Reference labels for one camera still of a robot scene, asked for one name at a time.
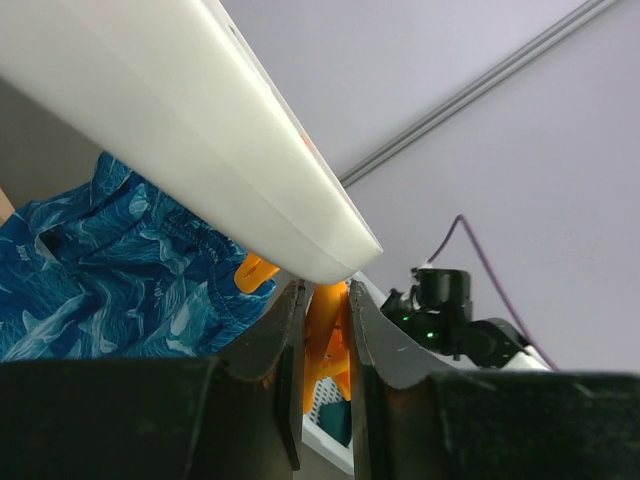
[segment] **blue shorts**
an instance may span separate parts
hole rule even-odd
[[[0,359],[210,355],[262,314],[232,240],[103,153],[91,182],[0,227]]]

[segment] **orange object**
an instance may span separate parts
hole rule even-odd
[[[328,376],[339,382],[345,398],[351,398],[349,352],[342,333],[343,325],[348,323],[348,315],[349,290],[345,282],[316,287],[305,321],[305,413],[313,407],[316,382]]]
[[[4,194],[2,189],[0,189],[0,225],[7,221],[7,219],[13,214],[15,209],[11,202]]]
[[[240,268],[236,270],[233,280],[244,293],[255,292],[260,285],[273,278],[279,267],[263,260],[255,253],[249,253]]]

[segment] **white plastic object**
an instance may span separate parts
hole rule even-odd
[[[217,0],[0,2],[0,76],[297,276],[382,252]]]
[[[502,370],[540,370],[551,371],[538,351],[532,346],[525,347],[524,352],[518,352]]]
[[[319,426],[320,407],[344,400],[335,382],[326,378],[316,384],[313,407],[302,419],[302,441],[343,472],[353,476],[353,442],[349,448],[334,440]]]

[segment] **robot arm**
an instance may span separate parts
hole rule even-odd
[[[471,278],[461,270],[429,265],[412,270],[406,293],[392,290],[381,312],[423,348],[476,366],[502,370],[550,370],[536,349],[501,318],[472,319]]]

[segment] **white wall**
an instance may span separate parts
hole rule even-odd
[[[408,285],[466,214],[513,301],[566,368],[640,370],[640,1],[605,13],[348,191]],[[478,318],[507,317],[462,232]]]
[[[584,0],[222,0],[337,174]]]

